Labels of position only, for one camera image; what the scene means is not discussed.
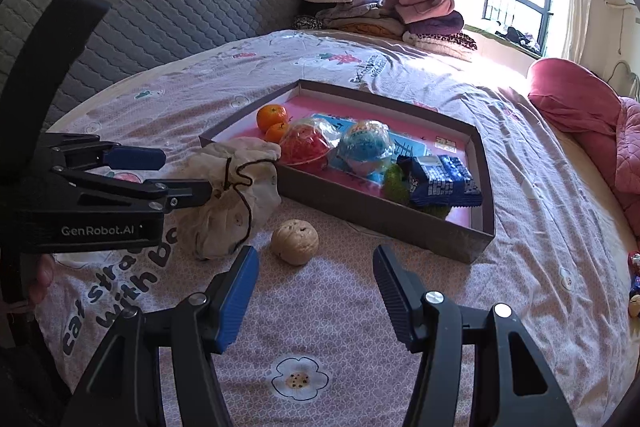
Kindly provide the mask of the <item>left hand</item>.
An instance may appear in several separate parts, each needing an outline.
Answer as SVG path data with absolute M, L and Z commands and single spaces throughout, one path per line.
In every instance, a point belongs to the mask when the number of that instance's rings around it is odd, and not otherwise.
M 47 297 L 51 287 L 55 263 L 51 255 L 30 255 L 22 258 L 22 269 L 27 284 L 29 306 L 34 309 Z

